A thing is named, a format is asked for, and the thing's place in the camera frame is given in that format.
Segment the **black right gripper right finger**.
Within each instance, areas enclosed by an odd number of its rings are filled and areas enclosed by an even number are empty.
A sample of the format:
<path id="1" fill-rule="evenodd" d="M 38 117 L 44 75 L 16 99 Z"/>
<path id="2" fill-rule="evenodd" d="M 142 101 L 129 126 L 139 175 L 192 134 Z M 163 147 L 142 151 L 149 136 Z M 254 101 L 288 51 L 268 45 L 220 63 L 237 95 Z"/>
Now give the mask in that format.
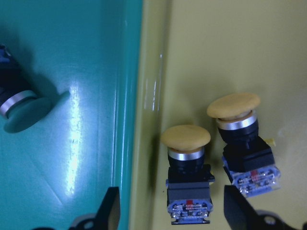
<path id="1" fill-rule="evenodd" d="M 232 230 L 256 230 L 259 216 L 233 185 L 224 186 L 224 216 Z"/>

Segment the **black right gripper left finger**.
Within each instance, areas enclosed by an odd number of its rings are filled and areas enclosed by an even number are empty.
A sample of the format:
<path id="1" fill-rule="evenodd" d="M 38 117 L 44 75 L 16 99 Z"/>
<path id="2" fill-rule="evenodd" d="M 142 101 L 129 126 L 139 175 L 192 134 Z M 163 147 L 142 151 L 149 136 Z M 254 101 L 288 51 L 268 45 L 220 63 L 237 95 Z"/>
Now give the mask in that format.
<path id="1" fill-rule="evenodd" d="M 120 221 L 119 188 L 109 187 L 94 220 L 95 230 L 117 230 Z"/>

